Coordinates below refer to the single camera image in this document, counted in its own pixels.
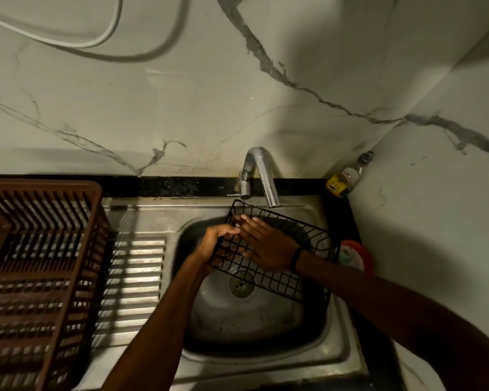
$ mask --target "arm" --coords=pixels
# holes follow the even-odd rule
[[[241,216],[243,256],[284,271],[298,245],[258,218]],[[427,361],[448,390],[489,390],[489,338],[442,305],[382,278],[302,251],[297,272],[330,289],[382,332]]]
[[[166,391],[174,380],[194,298],[209,275],[217,238],[236,234],[230,225],[210,226],[200,246],[185,259],[156,310],[120,357],[102,391]]]

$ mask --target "hand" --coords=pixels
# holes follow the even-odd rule
[[[235,228],[232,225],[223,223],[222,225],[209,226],[206,229],[205,236],[201,244],[190,254],[191,257],[202,261],[206,268],[210,271],[212,268],[209,266],[210,258],[214,252],[217,239],[221,236],[231,236],[239,233],[239,228]]]
[[[290,260],[299,244],[257,217],[241,214],[235,222],[240,226],[239,234],[253,251],[240,249],[242,256],[253,260],[267,272],[283,272],[290,269]]]

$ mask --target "chrome faucet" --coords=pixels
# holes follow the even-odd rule
[[[253,168],[257,165],[259,177],[263,184],[264,195],[268,201],[268,208],[273,209],[280,207],[279,196],[275,189],[274,179],[270,169],[264,159],[264,151],[262,147],[252,147],[248,150],[244,158],[243,170],[239,173],[239,187],[241,189],[241,199],[249,199],[252,197],[250,189],[250,177],[253,174]]]

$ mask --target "black wire basket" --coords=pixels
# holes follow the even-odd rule
[[[280,229],[292,237],[305,250],[330,262],[337,263],[340,241],[330,236],[327,230],[245,203],[239,199],[232,204],[226,223],[234,224],[234,217],[241,214],[260,218],[270,226]],[[238,252],[241,247],[247,251],[252,250],[239,235],[233,235],[231,240],[220,238],[213,254],[213,258],[216,257],[219,260],[212,259],[210,265],[230,276],[295,302],[304,303],[309,296],[313,300],[317,296],[323,303],[322,308],[327,308],[331,292],[326,288],[290,271],[282,273],[265,272],[256,263]]]

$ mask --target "plastic bottle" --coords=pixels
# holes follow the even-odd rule
[[[341,172],[333,174],[326,188],[337,197],[345,197],[358,184],[366,166],[373,160],[373,151],[361,154],[357,161],[347,165]]]

